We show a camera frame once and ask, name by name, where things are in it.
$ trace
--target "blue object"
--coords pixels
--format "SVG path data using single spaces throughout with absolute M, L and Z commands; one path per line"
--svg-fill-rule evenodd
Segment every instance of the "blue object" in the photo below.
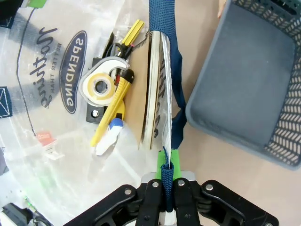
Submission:
M 12 16 L 5 20 L 0 20 L 0 27 L 11 28 L 14 23 L 15 17 Z
M 169 167 L 169 159 L 166 149 L 163 147 L 165 153 L 166 163 L 161 166 L 161 181 L 165 190 L 165 199 L 166 199 L 166 211 L 168 213 L 174 210 L 173 199 L 171 196 L 174 182 L 174 165 L 170 162 Z
M 13 116 L 12 104 L 7 87 L 0 87 L 0 119 Z
M 294 169 L 301 162 L 300 5 L 274 2 L 227 2 L 186 115 L 193 127 Z
M 183 129 L 187 120 L 182 90 L 182 56 L 178 50 L 175 31 L 174 0 L 150 0 L 150 30 L 166 34 L 170 41 L 172 87 L 180 108 L 177 116 L 173 118 L 171 147 L 178 149 L 183 141 Z
M 123 127 L 123 120 L 120 118 L 112 119 L 112 121 L 109 124 L 109 128 L 112 129 L 114 126 Z

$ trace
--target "tape roll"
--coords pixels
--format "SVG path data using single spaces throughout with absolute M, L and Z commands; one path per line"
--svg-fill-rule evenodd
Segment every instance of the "tape roll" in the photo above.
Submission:
M 97 89 L 97 84 L 103 82 L 106 85 L 104 91 Z M 97 106 L 109 105 L 115 93 L 114 80 L 105 73 L 91 74 L 83 81 L 82 91 L 90 102 Z

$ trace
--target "blue strap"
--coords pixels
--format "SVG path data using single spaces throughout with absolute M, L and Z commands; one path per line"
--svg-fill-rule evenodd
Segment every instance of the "blue strap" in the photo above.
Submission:
M 0 119 L 13 116 L 12 104 L 7 87 L 0 87 Z
M 178 50 L 175 31 L 174 0 L 150 0 L 150 30 L 166 34 L 170 41 L 172 87 L 180 108 L 177 116 L 173 118 L 171 147 L 178 149 L 183 141 L 183 129 L 187 119 L 182 89 L 182 56 Z
M 173 199 L 172 199 L 174 165 L 171 162 L 169 167 L 167 151 L 164 147 L 163 149 L 165 152 L 166 163 L 161 166 L 161 181 L 165 190 L 166 211 L 170 213 L 174 210 Z

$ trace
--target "white plastic piece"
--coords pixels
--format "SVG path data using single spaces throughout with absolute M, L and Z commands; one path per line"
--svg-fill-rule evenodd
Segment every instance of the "white plastic piece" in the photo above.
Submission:
M 95 149 L 95 154 L 98 156 L 103 155 L 110 146 L 117 141 L 117 136 L 123 128 L 123 122 L 121 119 L 113 119 L 108 127 L 107 133 L 103 136 Z

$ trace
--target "clear plastic bag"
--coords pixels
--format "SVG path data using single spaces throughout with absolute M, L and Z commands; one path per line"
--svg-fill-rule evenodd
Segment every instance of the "clear plastic bag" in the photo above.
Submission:
M 139 11 L 135 1 L 145 2 Z M 156 168 L 127 127 L 113 152 L 95 156 L 96 125 L 85 121 L 87 103 L 77 92 L 118 16 L 130 18 L 121 27 L 147 22 L 146 2 L 127 0 L 132 7 L 121 11 L 124 0 L 49 0 L 42 9 L 19 9 L 12 29 L 0 29 L 0 86 L 13 108 L 0 119 L 0 146 L 23 192 L 55 226 Z

